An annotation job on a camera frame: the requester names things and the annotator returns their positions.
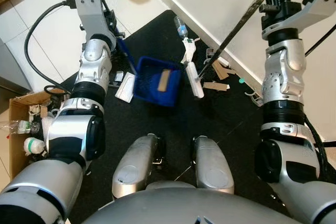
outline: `white tile floor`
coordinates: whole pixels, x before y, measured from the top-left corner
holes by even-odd
[[[10,0],[0,6],[0,38],[6,43],[21,66],[32,89],[40,91],[47,81],[28,65],[24,41],[35,20],[49,6],[62,0]],[[167,10],[161,0],[106,0],[118,18],[118,29],[130,36],[150,20]],[[81,44],[85,32],[79,29],[76,10],[61,7],[49,14],[34,31],[29,42],[29,54],[45,75],[62,82],[78,70]],[[0,122],[8,120],[8,111]],[[0,190],[9,183],[8,132],[0,130]]]

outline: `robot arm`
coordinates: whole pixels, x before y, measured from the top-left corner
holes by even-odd
[[[257,175],[303,223],[334,223],[336,185],[322,182],[313,136],[305,126],[303,73],[306,59],[298,34],[332,15],[335,0],[266,0],[260,7],[266,49],[263,142],[255,154]]]
[[[103,105],[116,46],[107,20],[111,12],[103,11],[101,0],[75,1],[87,33],[78,76],[49,129],[48,158],[25,168],[0,195],[6,223],[63,223],[83,174],[105,149]]]

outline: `blue plastic basket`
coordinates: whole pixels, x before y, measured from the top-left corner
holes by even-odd
[[[163,69],[171,69],[165,92],[157,89]],[[173,107],[179,90],[180,79],[181,70],[177,64],[142,56],[135,76],[134,96],[161,106]]]

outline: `clear plastic bottle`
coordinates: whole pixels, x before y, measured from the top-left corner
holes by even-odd
[[[0,122],[0,130],[8,130],[10,134],[35,134],[41,128],[38,122],[28,122],[24,120],[13,120]]]
[[[174,18],[174,23],[178,31],[178,35],[180,36],[181,39],[187,38],[188,37],[188,30],[187,27],[185,26],[185,23],[183,20],[180,19],[180,17],[176,16]]]

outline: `black mat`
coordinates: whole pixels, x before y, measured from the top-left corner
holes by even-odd
[[[184,46],[175,25],[175,14],[167,10],[125,40],[137,62],[141,56],[180,62]],[[189,37],[198,36],[190,29]],[[193,60],[198,71],[203,66],[207,46],[196,42]],[[117,70],[130,71],[127,62],[113,60],[111,77]],[[236,194],[259,202],[274,210],[288,214],[285,208],[271,199],[272,190],[261,182],[254,173],[254,148],[260,142],[258,136],[262,123],[261,109],[258,109],[244,95],[251,89],[238,82],[237,76],[230,76],[223,83],[229,84],[227,92],[204,90],[205,98],[193,97],[186,74],[181,81],[177,105],[165,108],[133,98],[130,104],[114,97],[116,89],[109,89],[105,104],[107,129],[106,152],[92,163],[92,173],[84,178],[78,199],[70,214],[72,224],[78,224],[112,200],[112,175],[119,160],[128,147],[140,136],[154,133],[167,142],[167,164],[163,170],[154,170],[150,181],[174,180],[190,165],[190,140],[193,136],[207,135],[219,141],[232,170]],[[72,86],[75,76],[65,83]],[[215,73],[206,76],[207,81],[218,81]],[[179,180],[195,184],[192,169]]]

